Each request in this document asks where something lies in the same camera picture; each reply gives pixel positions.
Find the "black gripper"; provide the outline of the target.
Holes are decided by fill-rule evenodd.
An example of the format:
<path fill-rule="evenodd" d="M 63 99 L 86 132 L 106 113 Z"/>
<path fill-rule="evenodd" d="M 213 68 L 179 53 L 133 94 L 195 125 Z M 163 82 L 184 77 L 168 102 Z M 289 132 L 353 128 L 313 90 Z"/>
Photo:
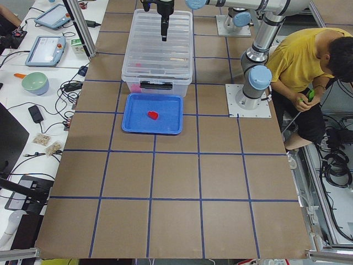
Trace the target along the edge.
<path fill-rule="evenodd" d="M 157 12 L 161 15 L 161 37 L 167 41 L 169 16 L 174 13 L 174 0 L 156 0 Z"/>

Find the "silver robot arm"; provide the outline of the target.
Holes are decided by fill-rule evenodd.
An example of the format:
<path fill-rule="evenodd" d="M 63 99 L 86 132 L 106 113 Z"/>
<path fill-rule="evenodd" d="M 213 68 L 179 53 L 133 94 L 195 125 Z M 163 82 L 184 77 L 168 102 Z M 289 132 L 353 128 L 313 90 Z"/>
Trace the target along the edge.
<path fill-rule="evenodd" d="M 157 13 L 161 16 L 162 40 L 167 40 L 169 17 L 174 13 L 175 1 L 141 1 L 143 9 L 148 12 L 152 3 L 157 7 Z M 238 38 L 251 37 L 250 24 L 252 14 L 248 9 L 229 7 L 228 14 L 216 15 L 217 33 L 219 36 Z"/>
<path fill-rule="evenodd" d="M 241 66 L 245 84 L 242 91 L 236 95 L 237 104 L 241 108 L 246 110 L 256 109 L 272 78 L 270 70 L 264 66 L 268 59 L 270 46 L 285 18 L 303 11 L 308 7 L 309 1 L 186 1 L 185 3 L 190 9 L 200 9 L 205 5 L 211 5 L 265 12 L 252 46 L 242 55 Z"/>

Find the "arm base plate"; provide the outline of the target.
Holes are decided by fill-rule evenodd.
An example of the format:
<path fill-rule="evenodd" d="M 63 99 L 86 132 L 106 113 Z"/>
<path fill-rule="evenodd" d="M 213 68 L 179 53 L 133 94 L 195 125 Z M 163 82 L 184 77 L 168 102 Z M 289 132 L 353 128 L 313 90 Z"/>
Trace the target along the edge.
<path fill-rule="evenodd" d="M 243 94 L 242 84 L 226 84 L 228 113 L 231 118 L 271 118 L 266 92 L 250 99 Z"/>
<path fill-rule="evenodd" d="M 234 25 L 232 18 L 228 15 L 216 15 L 216 23 L 219 36 L 251 37 L 251 31 L 248 25 L 237 27 Z"/>

